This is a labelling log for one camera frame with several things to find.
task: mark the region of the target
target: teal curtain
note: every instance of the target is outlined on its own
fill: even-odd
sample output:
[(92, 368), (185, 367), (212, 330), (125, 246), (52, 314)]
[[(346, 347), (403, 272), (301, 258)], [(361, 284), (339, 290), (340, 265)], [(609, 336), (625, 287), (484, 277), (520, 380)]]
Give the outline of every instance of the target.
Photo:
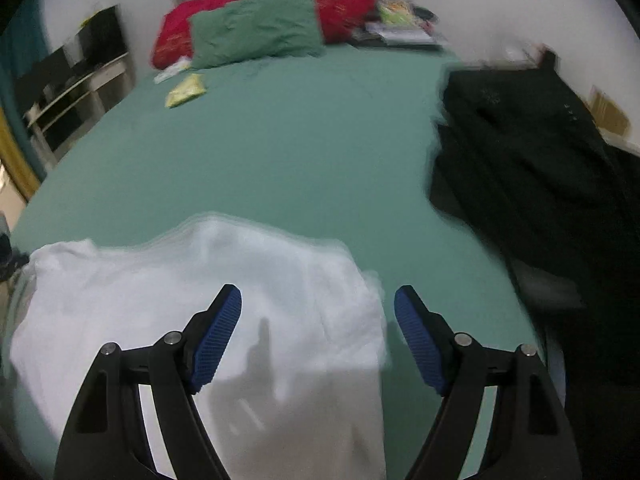
[(0, 35), (0, 105), (25, 160), (40, 180), (46, 172), (38, 159), (15, 104), (14, 79), (49, 53), (42, 31), (40, 0), (23, 0)]

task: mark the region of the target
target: blue gripper pad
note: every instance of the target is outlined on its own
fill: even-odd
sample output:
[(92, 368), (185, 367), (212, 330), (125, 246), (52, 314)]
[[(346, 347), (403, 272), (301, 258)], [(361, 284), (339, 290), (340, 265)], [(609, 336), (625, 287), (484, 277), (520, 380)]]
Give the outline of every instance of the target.
[[(216, 305), (216, 302), (221, 300), (223, 301), (222, 305)], [(214, 309), (217, 311), (214, 313), (215, 316), (210, 325), (201, 328), (200, 333), (205, 332), (204, 336), (199, 342), (196, 341), (196, 346), (193, 349), (193, 367), (190, 367), (191, 377), (188, 381), (192, 394), (198, 393), (205, 384), (212, 381), (229, 338), (231, 338), (231, 334), (238, 323), (241, 308), (242, 296), (240, 290), (233, 285), (225, 285), (211, 307), (209, 307), (209, 310)], [(200, 314), (210, 313), (207, 311), (196, 314), (196, 316)]]
[(455, 376), (455, 356), (451, 343), (453, 331), (440, 314), (428, 311), (410, 285), (404, 285), (396, 291), (394, 310), (422, 380), (439, 395), (446, 395)]

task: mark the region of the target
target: white cloth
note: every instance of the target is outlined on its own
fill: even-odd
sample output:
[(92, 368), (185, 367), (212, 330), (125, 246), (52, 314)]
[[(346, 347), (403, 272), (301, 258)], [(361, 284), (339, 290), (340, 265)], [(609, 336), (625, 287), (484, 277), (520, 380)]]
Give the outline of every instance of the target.
[(169, 65), (167, 68), (158, 72), (154, 76), (154, 83), (158, 84), (162, 81), (173, 77), (174, 75), (178, 75), (180, 72), (188, 70), (191, 68), (191, 59), (186, 56), (180, 56), (180, 59), (176, 61), (174, 64)]
[[(36, 291), (10, 358), (57, 438), (103, 343), (151, 345), (233, 283), (241, 317), (194, 398), (232, 480), (385, 477), (381, 289), (339, 243), (201, 216), (136, 248), (46, 246), (30, 265)], [(143, 393), (156, 465), (171, 474)]]

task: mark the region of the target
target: green bed sheet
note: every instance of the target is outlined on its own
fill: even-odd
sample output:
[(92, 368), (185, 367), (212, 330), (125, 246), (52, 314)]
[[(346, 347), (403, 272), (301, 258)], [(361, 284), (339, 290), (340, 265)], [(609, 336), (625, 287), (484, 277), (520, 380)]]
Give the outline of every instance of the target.
[[(382, 372), (388, 478), (404, 478), (438, 409), (393, 314), (398, 286), (486, 346), (535, 343), (502, 263), (425, 196), (438, 147), (432, 121), (446, 53), (327, 49), (319, 58), (260, 59), (202, 70), (207, 94), (164, 108), (179, 75), (143, 80), (49, 175), (14, 243), (139, 244), (205, 211), (313, 238), (337, 238), (385, 290), (389, 358)], [(50, 470), (25, 391), (16, 425), (26, 454)], [(490, 424), (485, 396), (463, 475), (476, 471)]]

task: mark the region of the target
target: metal screw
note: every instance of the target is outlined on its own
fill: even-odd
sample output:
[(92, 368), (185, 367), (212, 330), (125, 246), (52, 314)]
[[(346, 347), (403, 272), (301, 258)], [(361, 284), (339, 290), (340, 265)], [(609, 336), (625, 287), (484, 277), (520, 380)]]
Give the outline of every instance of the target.
[(453, 341), (455, 341), (460, 346), (469, 346), (473, 342), (473, 339), (469, 334), (458, 332), (453, 338)]
[(533, 357), (535, 354), (538, 353), (538, 349), (535, 346), (530, 344), (520, 345), (520, 351), (528, 357)]
[(164, 342), (168, 345), (175, 345), (180, 342), (180, 339), (182, 339), (182, 334), (176, 330), (164, 336)]
[(100, 348), (100, 353), (103, 355), (113, 354), (116, 351), (116, 343), (105, 343)]

